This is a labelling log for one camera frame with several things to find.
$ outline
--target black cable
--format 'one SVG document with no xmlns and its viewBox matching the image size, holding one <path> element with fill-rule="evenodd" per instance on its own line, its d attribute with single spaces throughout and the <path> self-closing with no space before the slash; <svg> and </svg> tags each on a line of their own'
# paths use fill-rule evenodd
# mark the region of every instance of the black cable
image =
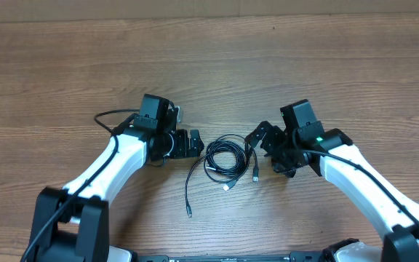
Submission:
<svg viewBox="0 0 419 262">
<path fill-rule="evenodd" d="M 244 143 L 244 149 L 237 143 L 226 140 L 229 136 L 235 136 L 241 139 L 244 139 L 241 135 L 235 134 L 227 134 L 222 135 L 215 141 L 211 142 L 207 147 L 207 152 L 204 156 L 198 159 L 195 164 L 193 164 L 192 168 L 188 172 L 187 180 L 185 181 L 185 205 L 187 208 L 188 217 L 192 217 L 192 211 L 190 208 L 190 204 L 188 203 L 188 181 L 190 180 L 190 176 L 192 175 L 193 170 L 195 167 L 203 161 L 203 169 L 204 172 L 207 174 L 208 178 L 216 183 L 225 183 L 224 190 L 229 190 L 230 188 L 234 187 L 237 181 L 240 179 L 241 176 L 245 174 L 248 170 L 250 165 L 250 157 L 253 155 L 253 159 L 255 160 L 255 166 L 253 167 L 253 181 L 258 181 L 258 159 L 256 157 L 256 152 L 253 147 L 251 147 L 247 142 Z M 236 157 L 236 164 L 233 167 L 224 168 L 219 166 L 215 159 L 214 155 L 223 153 L 223 152 L 230 152 L 233 153 Z M 219 175 L 226 176 L 228 179 L 225 180 L 218 180 L 212 177 L 208 170 L 216 172 Z"/>
<path fill-rule="evenodd" d="M 49 220 L 41 228 L 40 232 L 33 238 L 33 241 L 29 244 L 29 246 L 27 247 L 27 249 L 23 253 L 22 258 L 20 259 L 20 262 L 25 262 L 27 260 L 28 254 L 30 254 L 30 252 L 32 251 L 32 249 L 35 248 L 36 244 L 40 241 L 40 238 L 43 235 L 43 233 L 54 222 L 57 222 L 57 220 L 61 217 L 61 215 L 63 215 L 63 213 L 67 210 L 67 208 L 69 207 L 69 205 L 108 166 L 108 164 L 113 160 L 114 156 L 116 155 L 116 153 L 117 153 L 117 151 L 119 149 L 119 141 L 118 141 L 116 135 L 113 135 L 113 130 L 110 129 L 105 124 L 103 124 L 102 122 L 100 122 L 100 120 L 98 120 L 97 118 L 100 117 L 100 116 L 108 115 L 108 114 L 122 113 L 122 112 L 138 112 L 138 111 L 139 111 L 138 109 L 119 109 L 119 110 L 112 110 L 112 111 L 107 111 L 107 112 L 99 113 L 99 114 L 97 114 L 95 116 L 95 118 L 94 118 L 95 122 L 112 134 L 112 137 L 114 138 L 114 142 L 115 142 L 113 152 L 108 157 L 108 159 L 101 165 L 101 167 L 98 168 L 98 170 L 96 170 L 96 172 L 89 179 L 87 179 L 85 181 L 85 183 L 79 189 L 77 189 L 72 195 L 68 196 L 68 198 L 66 199 L 66 201 L 61 206 L 59 206 L 59 208 L 56 210 L 56 212 L 51 216 L 51 218 L 49 218 Z M 133 120 L 133 117 L 135 117 L 135 114 L 131 114 L 122 123 L 125 123 L 129 119 L 130 119 L 129 122 L 131 122 Z"/>
<path fill-rule="evenodd" d="M 287 149 L 287 151 L 291 151 L 292 153 L 294 152 L 298 152 L 299 150 L 289 150 Z M 375 184 L 376 186 L 378 186 L 383 192 L 384 194 L 405 214 L 407 215 L 407 217 L 413 221 L 413 223 L 419 228 L 419 220 L 412 215 L 412 213 L 410 213 L 410 211 L 408 211 L 408 209 L 402 205 L 395 197 L 394 195 L 392 195 L 391 192 L 389 192 L 389 190 L 374 176 L 372 175 L 368 170 L 364 169 L 360 164 L 355 164 L 350 160 L 344 159 L 340 156 L 336 156 L 333 154 L 329 154 L 329 153 L 324 153 L 324 152 L 320 152 L 320 151 L 313 151 L 313 150 L 303 150 L 300 149 L 300 152 L 305 153 L 305 154 L 316 154 L 318 156 L 328 156 L 331 157 L 333 159 L 339 160 L 343 163 L 346 163 L 352 167 L 354 167 L 357 170 L 362 171 L 368 178 L 370 178 Z"/>
</svg>

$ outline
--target wooden table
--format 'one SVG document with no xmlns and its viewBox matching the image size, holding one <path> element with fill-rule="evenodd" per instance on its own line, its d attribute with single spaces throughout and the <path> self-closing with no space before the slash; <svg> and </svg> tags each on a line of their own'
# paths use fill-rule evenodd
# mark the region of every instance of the wooden table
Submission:
<svg viewBox="0 0 419 262">
<path fill-rule="evenodd" d="M 308 98 L 387 179 L 419 202 L 419 14 L 300 15 L 0 24 L 0 261 L 28 243 L 36 196 L 103 151 L 92 116 L 137 108 L 144 93 L 185 111 L 182 128 L 246 135 Z M 105 121 L 114 125 L 124 116 Z M 287 180 L 260 158 L 229 192 L 194 159 L 145 167 L 111 207 L 111 244 L 141 254 L 275 254 L 349 237 L 380 240 L 309 168 Z"/>
</svg>

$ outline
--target robotic arm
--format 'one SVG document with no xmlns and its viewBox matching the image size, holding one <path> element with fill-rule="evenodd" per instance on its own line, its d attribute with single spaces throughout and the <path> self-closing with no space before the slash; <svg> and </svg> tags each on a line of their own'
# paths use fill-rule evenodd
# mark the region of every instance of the robotic arm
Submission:
<svg viewBox="0 0 419 262">
<path fill-rule="evenodd" d="M 174 107 L 169 100 L 145 95 L 139 113 L 111 130 L 108 146 L 85 172 L 62 190 L 45 188 L 40 193 L 36 200 L 26 260 L 132 261 L 133 252 L 109 246 L 108 208 L 129 177 L 147 160 L 163 159 L 164 163 L 166 158 L 200 155 L 204 144 L 199 131 L 191 130 L 189 138 L 187 130 L 176 129 L 181 116 L 180 107 Z M 105 163 L 107 165 L 95 174 Z M 65 212 L 50 223 L 55 213 L 64 206 Z M 58 230 L 58 222 L 78 223 L 78 234 Z"/>
<path fill-rule="evenodd" d="M 307 100 L 281 108 L 282 131 L 261 122 L 246 137 L 271 156 L 275 172 L 293 178 L 296 169 L 309 165 L 317 175 L 336 185 L 362 211 L 383 240 L 383 249 L 358 239 L 323 250 L 325 261 L 419 261 L 419 204 L 393 187 L 362 156 L 342 131 L 325 132 Z"/>
</svg>

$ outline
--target wall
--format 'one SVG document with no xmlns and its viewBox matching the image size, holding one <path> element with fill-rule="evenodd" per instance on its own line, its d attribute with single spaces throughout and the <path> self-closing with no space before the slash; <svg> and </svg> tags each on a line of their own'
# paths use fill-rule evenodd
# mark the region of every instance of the wall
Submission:
<svg viewBox="0 0 419 262">
<path fill-rule="evenodd" d="M 0 0 L 0 23 L 419 12 L 419 0 Z"/>
</svg>

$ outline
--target wire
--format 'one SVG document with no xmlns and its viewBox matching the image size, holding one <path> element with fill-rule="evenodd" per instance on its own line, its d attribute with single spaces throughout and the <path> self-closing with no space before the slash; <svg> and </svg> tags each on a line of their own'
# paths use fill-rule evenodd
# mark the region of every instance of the wire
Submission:
<svg viewBox="0 0 419 262">
<path fill-rule="evenodd" d="M 233 186 L 235 186 L 236 182 L 240 179 L 241 176 L 245 174 L 248 170 L 250 165 L 250 157 L 253 155 L 253 159 L 255 160 L 255 167 L 253 168 L 253 180 L 258 181 L 258 158 L 256 157 L 256 152 L 253 147 L 249 146 L 247 142 L 244 144 L 244 149 L 237 143 L 226 140 L 229 136 L 235 136 L 241 139 L 244 139 L 241 135 L 236 134 L 227 134 L 222 135 L 215 141 L 211 142 L 208 147 L 206 154 L 198 159 L 195 164 L 193 164 L 192 168 L 188 172 L 187 180 L 185 181 L 185 205 L 187 208 L 188 217 L 192 217 L 192 212 L 190 208 L 190 204 L 188 203 L 188 181 L 190 180 L 190 176 L 192 172 L 195 170 L 195 167 L 203 162 L 203 169 L 204 172 L 207 174 L 208 178 L 216 183 L 225 183 L 224 190 L 229 190 Z M 223 153 L 223 152 L 230 152 L 233 153 L 236 157 L 236 163 L 233 167 L 224 168 L 219 166 L 215 159 L 214 155 Z M 219 175 L 227 177 L 225 180 L 218 180 L 211 176 L 208 173 L 208 170 L 216 172 Z"/>
<path fill-rule="evenodd" d="M 336 160 L 339 160 L 339 161 L 341 161 L 341 162 L 343 162 L 343 163 L 346 163 L 346 164 L 348 164 L 348 165 L 350 165 L 350 166 L 352 166 L 352 167 L 354 167 L 355 169 L 357 169 L 357 170 L 360 170 L 360 171 L 362 171 L 368 178 L 370 178 L 375 184 L 376 184 L 376 186 L 378 186 L 383 192 L 384 192 L 384 194 L 386 194 L 386 196 L 405 214 L 405 215 L 407 215 L 407 217 L 410 219 L 410 220 L 412 220 L 413 221 L 413 223 L 419 228 L 419 220 L 415 217 L 415 216 L 413 216 L 412 215 L 412 213 L 410 213 L 410 211 L 408 211 L 408 209 L 404 206 L 404 205 L 402 205 L 395 197 L 394 197 L 394 195 L 392 195 L 392 193 L 374 176 L 374 175 L 372 175 L 368 170 L 366 170 L 366 169 L 364 169 L 361 165 L 359 165 L 359 164 L 355 164 L 355 163 L 353 163 L 352 161 L 350 161 L 350 160 L 347 160 L 347 159 L 344 159 L 344 158 L 342 158 L 342 157 L 340 157 L 340 156 L 336 156 L 336 155 L 333 155 L 333 154 L 329 154 L 329 153 L 324 153 L 324 152 L 320 152 L 320 151 L 313 151 L 313 150 L 303 150 L 303 149 L 300 149 L 300 150 L 295 150 L 295 149 L 292 149 L 292 150 L 289 150 L 289 149 L 287 149 L 287 151 L 292 151 L 292 152 L 294 152 L 294 151 L 296 151 L 296 152 L 298 152 L 298 151 L 300 151 L 300 152 L 302 152 L 302 153 L 305 153 L 305 154 L 315 154 L 315 155 L 318 155 L 318 156 L 328 156 L 328 157 L 331 157 L 331 158 L 333 158 L 333 159 L 336 159 Z"/>
<path fill-rule="evenodd" d="M 44 232 L 54 222 L 57 222 L 57 220 L 61 217 L 61 215 L 63 215 L 63 213 L 67 210 L 67 208 L 69 207 L 69 205 L 108 166 L 108 164 L 113 160 L 114 156 L 116 155 L 116 153 L 117 153 L 117 151 L 119 149 L 119 140 L 117 139 L 116 135 L 113 135 L 113 130 L 110 129 L 105 124 L 103 124 L 102 122 L 100 122 L 100 120 L 98 120 L 97 118 L 100 117 L 100 116 L 108 115 L 108 114 L 122 113 L 122 112 L 138 112 L 138 111 L 139 111 L 138 109 L 119 109 L 119 110 L 112 110 L 112 111 L 107 111 L 107 112 L 99 113 L 99 114 L 97 114 L 95 116 L 95 118 L 94 118 L 95 122 L 112 134 L 112 137 L 114 138 L 114 142 L 115 142 L 113 152 L 108 157 L 108 159 L 101 165 L 101 167 L 98 168 L 98 170 L 96 170 L 96 172 L 89 179 L 87 179 L 85 181 L 85 183 L 79 189 L 77 189 L 72 195 L 70 195 L 67 198 L 67 200 L 61 206 L 59 206 L 59 208 L 56 210 L 56 212 L 51 216 L 51 218 L 49 218 L 49 220 L 41 228 L 41 230 L 39 231 L 39 233 L 33 238 L 33 241 L 29 244 L 29 246 L 27 247 L 27 249 L 23 253 L 22 258 L 20 259 L 20 262 L 25 262 L 27 260 L 28 254 L 30 254 L 30 252 L 32 251 L 32 249 L 35 248 L 36 244 L 40 241 L 41 236 L 44 234 Z M 129 119 L 130 119 L 129 122 L 131 122 L 134 117 L 135 117 L 135 114 L 131 114 L 122 123 L 125 123 Z"/>
</svg>

